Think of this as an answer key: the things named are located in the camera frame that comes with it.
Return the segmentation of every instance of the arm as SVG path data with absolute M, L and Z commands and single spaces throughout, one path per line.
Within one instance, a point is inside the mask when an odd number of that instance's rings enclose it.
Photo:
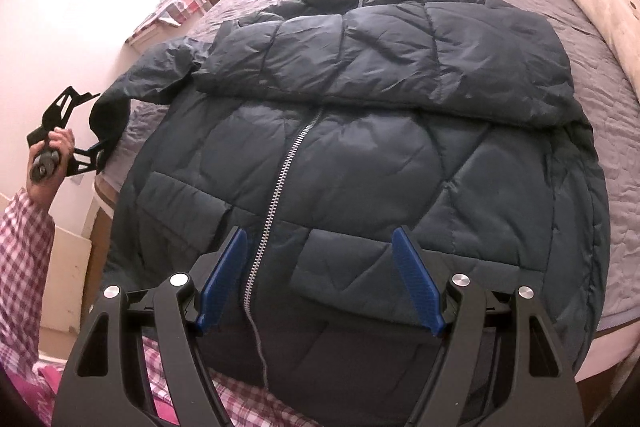
M 38 360 L 42 295 L 55 230 L 49 207 L 74 146 L 71 130 L 56 130 L 49 140 L 61 153 L 58 169 L 37 185 L 28 180 L 0 219 L 0 363 L 26 379 Z M 31 148 L 27 172 L 43 147 L 41 142 Z

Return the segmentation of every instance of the plaid shirt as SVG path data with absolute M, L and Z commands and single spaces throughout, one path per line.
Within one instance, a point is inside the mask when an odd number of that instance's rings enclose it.
M 63 365 L 38 359 L 42 295 L 53 245 L 53 219 L 21 190 L 0 221 L 0 363 L 25 402 L 47 425 Z M 177 424 L 164 379 L 158 344 L 144 340 L 146 368 L 157 405 L 165 405 L 164 419 Z M 265 389 L 252 387 L 210 371 L 231 421 L 244 427 L 318 427 L 280 402 Z

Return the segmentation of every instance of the metal bolt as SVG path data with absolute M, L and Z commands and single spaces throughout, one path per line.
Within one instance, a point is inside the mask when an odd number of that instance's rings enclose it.
M 104 291 L 104 296 L 108 299 L 113 299 L 116 295 L 118 295 L 118 293 L 120 293 L 120 288 L 118 288 L 117 286 L 109 286 Z
M 189 276 L 186 273 L 174 273 L 171 279 L 169 279 L 169 282 L 172 286 L 184 286 L 188 280 Z
M 520 288 L 518 288 L 518 293 L 523 299 L 530 299 L 533 297 L 533 290 L 528 286 L 520 286 Z
M 453 284 L 455 284 L 456 286 L 469 286 L 469 283 L 471 282 L 471 279 L 469 279 L 469 277 L 467 277 L 465 274 L 463 273 L 456 273 L 452 278 L 451 281 L 453 282 Z

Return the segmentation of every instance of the jacket pocket flap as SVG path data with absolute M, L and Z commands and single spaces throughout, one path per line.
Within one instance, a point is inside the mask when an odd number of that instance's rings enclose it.
M 388 243 L 313 229 L 290 286 L 305 298 L 342 311 L 419 324 Z
M 157 232 L 180 238 L 190 249 L 206 253 L 230 205 L 184 182 L 152 172 L 138 197 L 138 208 L 152 218 Z
M 451 273 L 465 273 L 484 288 L 512 293 L 521 285 L 542 289 L 543 273 L 504 263 L 433 252 Z M 389 243 L 311 230 L 290 287 L 340 311 L 411 326 L 420 324 Z

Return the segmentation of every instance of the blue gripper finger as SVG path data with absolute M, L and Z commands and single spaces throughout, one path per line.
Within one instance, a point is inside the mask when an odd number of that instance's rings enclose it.
M 238 285 L 247 254 L 246 232 L 243 229 L 238 229 L 220 256 L 215 270 L 211 273 L 200 294 L 200 314 L 195 321 L 195 326 L 200 330 L 200 333 L 204 334 L 211 327 L 220 323 L 226 299 L 231 290 Z
M 442 317 L 442 296 L 403 229 L 394 230 L 391 246 L 420 323 L 434 335 L 441 334 L 446 326 Z

